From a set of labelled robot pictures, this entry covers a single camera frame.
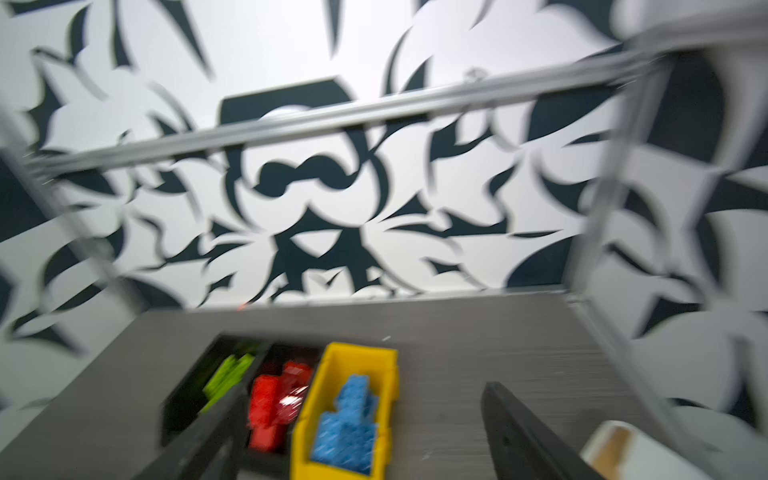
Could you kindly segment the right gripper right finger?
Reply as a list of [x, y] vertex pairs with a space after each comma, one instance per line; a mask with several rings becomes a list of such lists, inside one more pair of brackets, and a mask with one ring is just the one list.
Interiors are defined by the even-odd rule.
[[501, 383], [485, 385], [481, 414], [499, 479], [601, 477]]

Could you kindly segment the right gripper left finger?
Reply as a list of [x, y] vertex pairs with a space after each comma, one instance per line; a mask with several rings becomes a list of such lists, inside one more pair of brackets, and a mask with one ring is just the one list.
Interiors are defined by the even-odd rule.
[[179, 435], [138, 479], [235, 479], [247, 437], [248, 395], [236, 386]]

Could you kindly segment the green lego bottom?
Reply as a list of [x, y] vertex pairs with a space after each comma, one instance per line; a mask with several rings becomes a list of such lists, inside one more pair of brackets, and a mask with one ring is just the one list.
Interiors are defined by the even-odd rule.
[[244, 354], [240, 357], [230, 355], [224, 359], [214, 372], [212, 377], [203, 387], [206, 399], [205, 405], [198, 412], [199, 415], [211, 409], [231, 388], [239, 384], [250, 368], [255, 357]]

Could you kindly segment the red arch lego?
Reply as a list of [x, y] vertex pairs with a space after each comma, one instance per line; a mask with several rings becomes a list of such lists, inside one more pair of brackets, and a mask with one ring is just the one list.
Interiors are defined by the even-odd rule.
[[298, 418], [309, 389], [312, 372], [305, 363], [289, 361], [284, 364], [275, 407], [275, 421], [278, 424], [288, 425]]

